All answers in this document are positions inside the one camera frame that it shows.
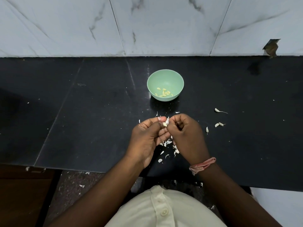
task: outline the bracelet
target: bracelet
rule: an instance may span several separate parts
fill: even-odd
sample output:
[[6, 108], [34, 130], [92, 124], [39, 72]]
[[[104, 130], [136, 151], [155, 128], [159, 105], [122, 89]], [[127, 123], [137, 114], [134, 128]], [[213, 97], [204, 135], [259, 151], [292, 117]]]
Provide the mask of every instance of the bracelet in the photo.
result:
[[189, 170], [192, 172], [193, 175], [195, 175], [198, 172], [205, 170], [207, 167], [210, 166], [210, 164], [215, 163], [215, 162], [216, 162], [216, 158], [212, 157], [202, 163], [190, 166]]

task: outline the person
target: person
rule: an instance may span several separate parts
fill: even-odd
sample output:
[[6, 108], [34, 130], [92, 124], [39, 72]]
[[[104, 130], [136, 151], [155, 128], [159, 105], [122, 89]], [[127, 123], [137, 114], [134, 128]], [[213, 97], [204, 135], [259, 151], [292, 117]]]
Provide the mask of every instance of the person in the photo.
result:
[[191, 196], [160, 186], [120, 207], [140, 172], [150, 164], [156, 146], [170, 136], [189, 165], [210, 158], [198, 122], [186, 114], [174, 115], [167, 127], [165, 121], [161, 116], [135, 126], [124, 157], [50, 227], [281, 226], [216, 163], [198, 174], [224, 222]]

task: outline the speckled floor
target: speckled floor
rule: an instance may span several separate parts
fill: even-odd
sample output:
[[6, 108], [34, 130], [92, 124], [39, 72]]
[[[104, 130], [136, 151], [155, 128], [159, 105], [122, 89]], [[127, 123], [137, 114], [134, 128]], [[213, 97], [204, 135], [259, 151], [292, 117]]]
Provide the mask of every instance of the speckled floor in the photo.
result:
[[[103, 176], [103, 173], [63, 170], [43, 226], [48, 226], [54, 218], [63, 213], [76, 200], [83, 196], [83, 194], [85, 194]], [[160, 180], [154, 177], [139, 177], [125, 198], [124, 203], [132, 199], [137, 194], [150, 189], [154, 185], [161, 185], [166, 189], [178, 190], [188, 194], [202, 202], [218, 217], [220, 217], [219, 211], [203, 189], [202, 183], [189, 184], [176, 180]]]

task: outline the mint green plastic bowl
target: mint green plastic bowl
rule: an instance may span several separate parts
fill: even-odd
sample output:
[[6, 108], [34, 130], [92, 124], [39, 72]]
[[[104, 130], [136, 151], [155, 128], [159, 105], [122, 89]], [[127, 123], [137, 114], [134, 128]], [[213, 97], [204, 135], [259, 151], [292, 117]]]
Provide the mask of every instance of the mint green plastic bowl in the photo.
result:
[[[182, 76], [178, 72], [169, 69], [156, 71], [151, 74], [147, 80], [147, 88], [151, 95], [159, 101], [171, 101], [177, 98], [183, 87], [184, 80]], [[160, 97], [159, 95], [162, 95], [163, 88], [165, 88], [166, 91], [170, 91], [173, 96]]]

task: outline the person's left hand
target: person's left hand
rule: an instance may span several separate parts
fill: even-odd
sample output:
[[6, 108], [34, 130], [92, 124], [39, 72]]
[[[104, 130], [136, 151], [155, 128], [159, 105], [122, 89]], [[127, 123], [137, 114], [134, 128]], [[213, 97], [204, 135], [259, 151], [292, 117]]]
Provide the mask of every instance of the person's left hand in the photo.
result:
[[165, 116], [150, 118], [134, 127], [125, 156], [143, 163], [146, 168], [154, 154], [154, 149], [170, 137], [163, 126]]

